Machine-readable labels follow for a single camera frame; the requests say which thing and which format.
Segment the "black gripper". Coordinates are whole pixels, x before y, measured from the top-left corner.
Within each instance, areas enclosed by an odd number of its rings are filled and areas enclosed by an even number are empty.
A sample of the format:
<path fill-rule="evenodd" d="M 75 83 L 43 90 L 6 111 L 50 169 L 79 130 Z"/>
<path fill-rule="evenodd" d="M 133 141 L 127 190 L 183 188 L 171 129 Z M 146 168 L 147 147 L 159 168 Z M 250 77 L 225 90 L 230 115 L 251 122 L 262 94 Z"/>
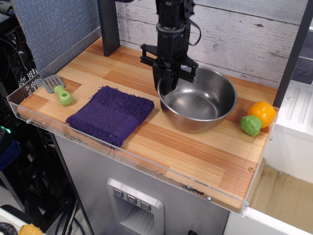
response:
<path fill-rule="evenodd" d="M 142 44 L 141 62 L 153 67 L 155 89 L 162 77 L 161 93 L 167 95 L 177 86 L 178 79 L 193 82 L 198 64 L 188 57 L 192 43 L 189 41 L 191 26 L 195 23 L 183 23 L 177 27 L 156 24 L 157 46 Z"/>

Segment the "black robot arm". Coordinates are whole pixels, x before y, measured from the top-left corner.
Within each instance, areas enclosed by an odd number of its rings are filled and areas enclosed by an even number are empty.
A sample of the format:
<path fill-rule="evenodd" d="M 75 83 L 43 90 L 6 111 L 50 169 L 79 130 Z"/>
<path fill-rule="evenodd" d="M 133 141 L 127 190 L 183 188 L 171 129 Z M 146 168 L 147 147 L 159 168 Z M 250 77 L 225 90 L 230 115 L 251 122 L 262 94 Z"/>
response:
<path fill-rule="evenodd" d="M 157 45 L 142 44 L 141 62 L 153 67 L 155 88 L 167 95 L 177 86 L 178 79 L 193 82 L 198 64 L 188 57 L 191 26 L 199 27 L 192 0 L 157 0 Z"/>

